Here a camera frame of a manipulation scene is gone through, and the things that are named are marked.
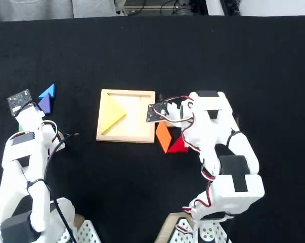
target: blue triangle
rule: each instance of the blue triangle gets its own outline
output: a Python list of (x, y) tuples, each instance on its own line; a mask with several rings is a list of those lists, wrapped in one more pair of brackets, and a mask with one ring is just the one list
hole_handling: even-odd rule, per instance
[(50, 105), (50, 94), (48, 93), (40, 102), (38, 103), (38, 106), (41, 108), (41, 110), (44, 111), (45, 114), (51, 113), (51, 105)]
[(56, 85), (52, 84), (46, 91), (39, 95), (39, 99), (43, 99), (47, 94), (50, 95), (51, 98), (55, 97)]

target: green piece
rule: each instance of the green piece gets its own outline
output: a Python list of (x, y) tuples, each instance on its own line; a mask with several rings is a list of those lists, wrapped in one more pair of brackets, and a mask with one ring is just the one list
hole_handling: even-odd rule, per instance
[(22, 126), (19, 124), (19, 132), (22, 132), (23, 131), (23, 128)]

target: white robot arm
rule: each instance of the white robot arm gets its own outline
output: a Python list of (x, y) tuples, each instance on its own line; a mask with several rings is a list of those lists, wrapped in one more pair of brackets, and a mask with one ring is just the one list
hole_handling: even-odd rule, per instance
[[(222, 222), (246, 211), (265, 191), (258, 159), (240, 132), (224, 93), (200, 91), (185, 98), (180, 109), (167, 102), (167, 115), (154, 111), (180, 127), (185, 146), (200, 153), (206, 190), (183, 207), (197, 225), (196, 231), (205, 222)], [(218, 157), (217, 144), (227, 146), (233, 155)]]
[[(11, 112), (24, 132), (15, 133), (5, 144), (0, 186), (0, 242), (17, 242), (18, 238), (19, 242), (53, 243), (60, 239), (66, 227), (51, 205), (45, 172), (48, 151), (52, 153), (56, 146), (61, 149), (64, 144), (58, 139), (57, 125), (42, 120), (42, 112), (32, 102), (24, 106), (17, 104), (26, 98), (30, 98), (28, 90), (9, 98), (9, 102), (10, 99), (14, 102)], [(12, 217), (20, 200), (27, 195), (32, 197), (32, 211)], [(75, 235), (72, 203), (65, 198), (57, 202)]]

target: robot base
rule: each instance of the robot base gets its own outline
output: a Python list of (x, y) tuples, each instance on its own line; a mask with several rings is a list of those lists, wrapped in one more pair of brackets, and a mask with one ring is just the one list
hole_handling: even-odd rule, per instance
[[(177, 224), (189, 231), (193, 230), (186, 218), (179, 218)], [(173, 228), (173, 233), (168, 243), (226, 243), (226, 240), (227, 234), (219, 223), (207, 222), (201, 224), (193, 236), (191, 234), (183, 234)]]
[[(77, 243), (101, 243), (95, 228), (90, 220), (85, 220), (78, 231)], [(57, 243), (70, 242), (70, 235), (66, 230), (65, 233), (60, 237)]]

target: wooden tray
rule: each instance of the wooden tray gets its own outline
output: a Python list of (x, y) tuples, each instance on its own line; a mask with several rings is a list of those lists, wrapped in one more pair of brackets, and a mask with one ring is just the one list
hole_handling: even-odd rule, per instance
[[(126, 110), (126, 116), (114, 124), (105, 134), (102, 134), (102, 120), (104, 114), (103, 98), (106, 94), (114, 98)], [(154, 123), (147, 123), (147, 109), (154, 104), (154, 91), (136, 90), (102, 90), (100, 110), (97, 125), (97, 141), (154, 143)]]

